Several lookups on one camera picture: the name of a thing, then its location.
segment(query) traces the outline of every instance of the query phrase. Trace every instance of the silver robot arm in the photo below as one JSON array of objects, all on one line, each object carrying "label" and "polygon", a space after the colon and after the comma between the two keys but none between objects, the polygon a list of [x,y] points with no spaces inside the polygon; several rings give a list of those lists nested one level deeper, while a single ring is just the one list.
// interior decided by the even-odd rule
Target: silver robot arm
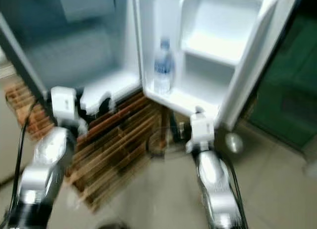
[{"label": "silver robot arm", "polygon": [[214,150],[213,118],[207,113],[196,113],[190,124],[192,137],[186,150],[196,164],[209,225],[212,229],[241,228],[243,220],[230,187],[228,168]]},{"label": "silver robot arm", "polygon": [[17,204],[10,214],[8,228],[47,227],[65,170],[72,160],[77,135],[87,132],[87,124],[78,116],[75,106],[76,91],[56,87],[51,95],[59,127],[54,127],[36,145],[33,161],[22,174]]},{"label": "silver robot arm", "polygon": [[9,228],[46,228],[75,146],[74,135],[61,127],[53,128],[37,144],[33,161],[22,174],[18,201],[9,218]]}]

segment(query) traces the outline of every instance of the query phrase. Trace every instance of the refrigerator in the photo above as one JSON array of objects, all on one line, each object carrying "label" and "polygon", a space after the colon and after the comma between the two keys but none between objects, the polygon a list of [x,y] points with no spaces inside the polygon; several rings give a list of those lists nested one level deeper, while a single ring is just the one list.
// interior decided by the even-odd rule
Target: refrigerator
[{"label": "refrigerator", "polygon": [[[296,0],[0,0],[0,46],[35,97],[83,88],[98,111],[140,88],[183,115],[203,109],[232,130]],[[171,90],[154,90],[154,61],[167,37]]]}]

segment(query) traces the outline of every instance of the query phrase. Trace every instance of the wall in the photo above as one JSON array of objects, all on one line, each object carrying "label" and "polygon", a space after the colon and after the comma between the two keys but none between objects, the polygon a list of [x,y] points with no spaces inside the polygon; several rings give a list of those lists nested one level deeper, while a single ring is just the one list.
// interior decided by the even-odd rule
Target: wall
[{"label": "wall", "polygon": [[[18,122],[5,102],[3,86],[10,80],[8,76],[12,67],[5,69],[0,66],[0,183],[14,174],[17,156],[20,127]],[[32,159],[33,144],[27,138],[24,141],[22,166]]]}]

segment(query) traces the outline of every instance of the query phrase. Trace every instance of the tiled floor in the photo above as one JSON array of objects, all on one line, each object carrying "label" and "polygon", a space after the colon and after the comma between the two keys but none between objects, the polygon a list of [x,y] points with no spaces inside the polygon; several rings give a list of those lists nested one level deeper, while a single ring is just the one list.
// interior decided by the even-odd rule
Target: tiled floor
[{"label": "tiled floor", "polygon": [[[250,229],[316,229],[317,181],[303,175],[304,160],[245,126],[238,133],[245,151],[233,161]],[[0,191],[0,214],[10,190]],[[64,186],[49,228],[94,229],[118,220],[133,229],[207,229],[192,159],[154,161],[95,215]]]}]

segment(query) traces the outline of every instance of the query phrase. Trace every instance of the plastic bottle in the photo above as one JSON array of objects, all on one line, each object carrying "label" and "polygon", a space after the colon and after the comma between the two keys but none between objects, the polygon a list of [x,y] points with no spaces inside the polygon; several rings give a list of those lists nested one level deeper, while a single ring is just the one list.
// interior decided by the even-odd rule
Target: plastic bottle
[{"label": "plastic bottle", "polygon": [[154,60],[154,91],[159,94],[169,93],[175,62],[169,48],[169,39],[162,38],[160,50],[155,54]]}]

